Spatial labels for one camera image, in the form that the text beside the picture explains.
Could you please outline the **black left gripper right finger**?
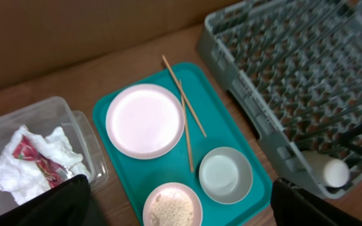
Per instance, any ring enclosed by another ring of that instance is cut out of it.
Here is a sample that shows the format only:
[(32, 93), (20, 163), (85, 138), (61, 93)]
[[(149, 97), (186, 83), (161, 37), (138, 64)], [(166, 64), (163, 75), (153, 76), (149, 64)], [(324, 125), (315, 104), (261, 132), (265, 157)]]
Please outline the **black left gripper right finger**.
[(362, 226), (362, 221), (285, 178), (272, 184), (270, 205), (278, 226)]

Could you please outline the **red snack wrapper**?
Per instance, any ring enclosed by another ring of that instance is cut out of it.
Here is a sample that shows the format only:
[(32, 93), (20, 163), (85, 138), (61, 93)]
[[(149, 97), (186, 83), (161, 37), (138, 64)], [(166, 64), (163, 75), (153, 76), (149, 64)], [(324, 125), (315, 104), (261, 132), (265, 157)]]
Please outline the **red snack wrapper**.
[(15, 147), (13, 156), (16, 159), (34, 162), (51, 188), (72, 177), (72, 173), (67, 168), (40, 154), (26, 136), (23, 136)]

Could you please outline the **cream plastic cup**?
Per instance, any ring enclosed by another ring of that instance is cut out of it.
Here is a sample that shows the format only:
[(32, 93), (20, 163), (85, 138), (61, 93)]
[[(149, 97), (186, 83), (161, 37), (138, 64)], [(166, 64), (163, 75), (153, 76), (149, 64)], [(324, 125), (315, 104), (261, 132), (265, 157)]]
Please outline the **cream plastic cup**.
[(324, 186), (339, 188), (349, 181), (350, 172), (344, 161), (313, 151), (303, 151), (302, 156), (312, 168), (314, 177)]

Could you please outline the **grey-white bowl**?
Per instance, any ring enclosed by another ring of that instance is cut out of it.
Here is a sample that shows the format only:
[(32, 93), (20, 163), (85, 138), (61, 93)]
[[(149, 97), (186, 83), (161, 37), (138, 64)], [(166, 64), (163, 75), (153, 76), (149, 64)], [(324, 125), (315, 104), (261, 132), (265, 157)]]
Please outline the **grey-white bowl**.
[(213, 201), (232, 205), (242, 201), (253, 187), (253, 169), (242, 152), (230, 147), (209, 151), (199, 166), (199, 182)]

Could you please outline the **rice food waste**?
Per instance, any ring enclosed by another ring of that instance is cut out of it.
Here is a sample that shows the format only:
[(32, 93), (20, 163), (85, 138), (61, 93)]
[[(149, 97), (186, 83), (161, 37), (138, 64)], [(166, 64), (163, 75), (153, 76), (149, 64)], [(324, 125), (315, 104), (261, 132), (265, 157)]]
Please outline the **rice food waste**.
[(151, 204), (150, 222), (154, 226), (191, 226), (192, 200), (183, 193), (159, 194)]

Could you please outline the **pink round plate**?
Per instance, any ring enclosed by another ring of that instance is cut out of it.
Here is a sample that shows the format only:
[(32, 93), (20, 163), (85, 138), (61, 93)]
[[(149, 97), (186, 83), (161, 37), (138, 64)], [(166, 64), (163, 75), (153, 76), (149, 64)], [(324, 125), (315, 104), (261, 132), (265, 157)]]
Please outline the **pink round plate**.
[(113, 98), (105, 126), (118, 151), (135, 159), (154, 159), (167, 154), (180, 141), (185, 116), (171, 91), (142, 83), (125, 88)]

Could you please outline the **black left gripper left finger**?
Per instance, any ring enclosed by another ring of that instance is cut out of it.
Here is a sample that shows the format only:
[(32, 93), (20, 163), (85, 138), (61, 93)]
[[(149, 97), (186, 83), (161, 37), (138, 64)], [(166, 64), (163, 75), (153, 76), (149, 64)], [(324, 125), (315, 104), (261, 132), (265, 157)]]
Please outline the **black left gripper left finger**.
[(77, 175), (0, 215), (0, 225), (103, 226), (106, 219), (85, 175)]

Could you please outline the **white napkin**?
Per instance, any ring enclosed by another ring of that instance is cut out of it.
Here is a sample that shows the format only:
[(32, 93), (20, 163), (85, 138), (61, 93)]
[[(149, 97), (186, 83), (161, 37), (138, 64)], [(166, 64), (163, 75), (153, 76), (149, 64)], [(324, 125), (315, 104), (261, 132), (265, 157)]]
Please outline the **white napkin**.
[(83, 155), (73, 152), (61, 127), (56, 127), (50, 135), (43, 137), (33, 134), (22, 125), (14, 132), (0, 155), (0, 191), (10, 193), (18, 205), (52, 189), (34, 162), (14, 158), (13, 151), (23, 136), (44, 157), (67, 168), (72, 173), (72, 178), (85, 175), (87, 179), (91, 179), (91, 173), (83, 163)]

